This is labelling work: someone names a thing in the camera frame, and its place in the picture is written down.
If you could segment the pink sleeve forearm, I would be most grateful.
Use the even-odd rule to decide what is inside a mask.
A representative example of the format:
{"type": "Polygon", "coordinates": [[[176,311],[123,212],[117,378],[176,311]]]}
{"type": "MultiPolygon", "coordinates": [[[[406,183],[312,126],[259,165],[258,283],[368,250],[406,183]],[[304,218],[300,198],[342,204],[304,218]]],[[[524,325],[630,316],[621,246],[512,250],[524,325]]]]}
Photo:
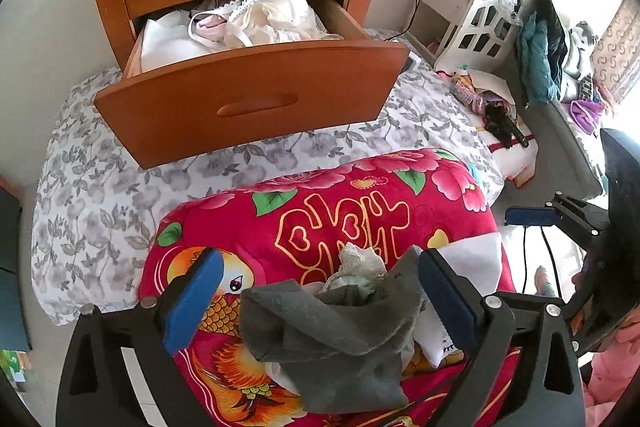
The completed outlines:
{"type": "Polygon", "coordinates": [[[586,425],[599,426],[623,395],[639,367],[639,309],[620,325],[608,347],[593,355],[584,386],[586,425]]]}

